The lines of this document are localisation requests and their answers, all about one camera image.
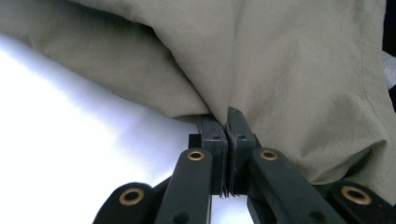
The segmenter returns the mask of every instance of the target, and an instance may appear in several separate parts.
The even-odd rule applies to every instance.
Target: white surface
[[[396,85],[396,58],[382,51],[382,64],[389,90]]]
[[[120,185],[171,175],[189,133],[0,35],[0,223],[92,223]],[[245,197],[212,205],[252,223]]]

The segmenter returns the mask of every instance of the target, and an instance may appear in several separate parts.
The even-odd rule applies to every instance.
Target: beige cloth
[[[0,31],[169,117],[239,108],[312,183],[396,202],[384,0],[75,2],[0,0]]]

